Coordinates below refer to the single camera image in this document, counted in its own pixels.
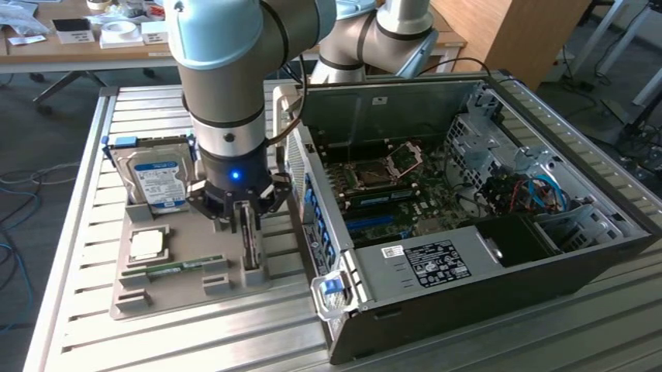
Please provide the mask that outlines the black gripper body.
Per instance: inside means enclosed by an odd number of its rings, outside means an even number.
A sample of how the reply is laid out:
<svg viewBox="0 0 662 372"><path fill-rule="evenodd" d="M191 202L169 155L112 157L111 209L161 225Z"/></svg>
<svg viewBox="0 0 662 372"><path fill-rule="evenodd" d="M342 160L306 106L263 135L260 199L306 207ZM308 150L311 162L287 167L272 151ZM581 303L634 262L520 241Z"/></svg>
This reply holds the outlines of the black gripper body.
<svg viewBox="0 0 662 372"><path fill-rule="evenodd" d="M216 188L236 192L236 201L248 201L248 190L262 192L271 183L267 146L262 143L238 157L220 157L200 148L205 180Z"/></svg>

